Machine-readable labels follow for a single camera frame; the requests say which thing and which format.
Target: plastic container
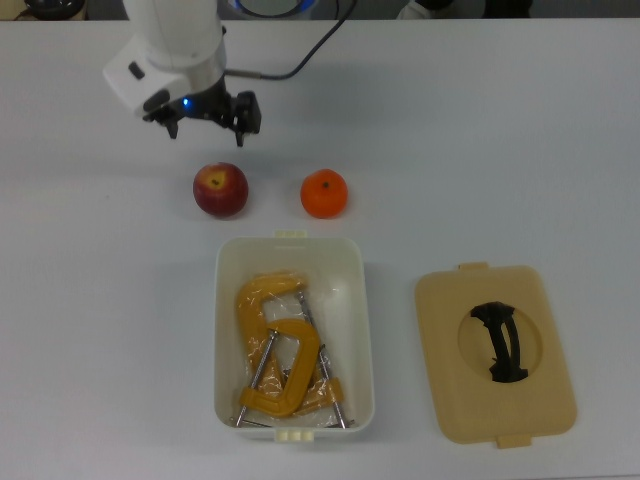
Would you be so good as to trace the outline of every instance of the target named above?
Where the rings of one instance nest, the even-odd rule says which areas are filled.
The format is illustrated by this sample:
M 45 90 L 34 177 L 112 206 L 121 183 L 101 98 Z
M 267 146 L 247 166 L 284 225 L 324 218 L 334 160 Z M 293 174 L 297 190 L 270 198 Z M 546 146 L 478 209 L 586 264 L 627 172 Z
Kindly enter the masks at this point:
M 415 294 L 434 406 L 449 439 L 522 447 L 531 445 L 533 437 L 558 435 L 573 426 L 573 388 L 535 270 L 463 264 L 457 271 L 426 275 Z M 509 309 L 519 332 L 517 363 L 526 369 L 524 378 L 492 378 L 499 356 L 476 308 L 496 302 Z M 513 341 L 508 326 L 498 327 Z M 513 358 L 514 343 L 507 354 Z
M 270 422 L 272 428 L 237 428 L 231 418 L 251 383 L 247 345 L 238 324 L 236 297 L 256 275 L 291 271 L 308 281 L 305 295 L 333 376 L 340 379 L 342 402 L 351 428 L 323 428 L 322 411 Z M 313 441 L 339 438 L 366 428 L 374 414 L 371 340 L 364 268 L 356 244 L 340 238 L 238 238 L 218 252 L 215 297 L 215 412 L 230 430 L 250 438 Z M 331 408 L 325 409 L 330 415 Z

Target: table surface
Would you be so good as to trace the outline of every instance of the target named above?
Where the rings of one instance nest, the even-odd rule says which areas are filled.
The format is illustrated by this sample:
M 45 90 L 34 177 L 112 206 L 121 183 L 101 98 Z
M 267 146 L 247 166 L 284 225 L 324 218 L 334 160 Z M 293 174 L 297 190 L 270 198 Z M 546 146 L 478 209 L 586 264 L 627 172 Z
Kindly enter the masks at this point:
M 229 66 L 291 67 L 328 23 L 229 23 Z M 353 22 L 295 79 L 254 89 L 259 136 L 185 121 L 176 141 L 102 77 L 127 23 L 0 24 L 0 477 L 640 475 L 640 22 Z M 216 221 L 206 163 L 251 184 Z M 344 174 L 339 219 L 301 179 Z M 277 229 L 355 240 L 376 416 L 353 441 L 282 445 L 213 410 L 218 248 Z M 528 448 L 438 428 L 416 324 L 423 275 L 469 261 L 544 279 L 579 416 Z

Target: orange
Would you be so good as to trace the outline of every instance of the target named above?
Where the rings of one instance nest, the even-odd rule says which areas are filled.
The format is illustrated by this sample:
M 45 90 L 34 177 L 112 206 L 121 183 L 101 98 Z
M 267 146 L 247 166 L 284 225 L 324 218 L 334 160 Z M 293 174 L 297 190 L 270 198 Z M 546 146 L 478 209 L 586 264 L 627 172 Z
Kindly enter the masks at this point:
M 329 170 L 318 170 L 302 182 L 300 201 L 309 215 L 316 218 L 331 218 L 340 214 L 347 206 L 349 189 L 340 174 Z

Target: container lid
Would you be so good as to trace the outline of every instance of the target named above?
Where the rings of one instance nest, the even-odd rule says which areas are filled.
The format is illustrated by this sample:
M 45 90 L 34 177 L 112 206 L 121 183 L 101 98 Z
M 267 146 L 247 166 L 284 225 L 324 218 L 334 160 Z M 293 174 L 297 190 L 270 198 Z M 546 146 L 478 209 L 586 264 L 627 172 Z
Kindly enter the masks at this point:
M 573 426 L 573 389 L 533 269 L 464 264 L 423 277 L 415 299 L 438 422 L 450 440 L 519 447 Z

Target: red apple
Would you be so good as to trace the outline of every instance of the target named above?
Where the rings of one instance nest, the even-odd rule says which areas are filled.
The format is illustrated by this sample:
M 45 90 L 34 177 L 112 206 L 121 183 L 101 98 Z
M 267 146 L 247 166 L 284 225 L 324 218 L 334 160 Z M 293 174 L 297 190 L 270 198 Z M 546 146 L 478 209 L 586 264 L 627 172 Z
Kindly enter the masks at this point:
M 215 163 L 202 167 L 196 174 L 193 196 L 209 215 L 226 218 L 238 213 L 247 203 L 249 184 L 235 165 Z

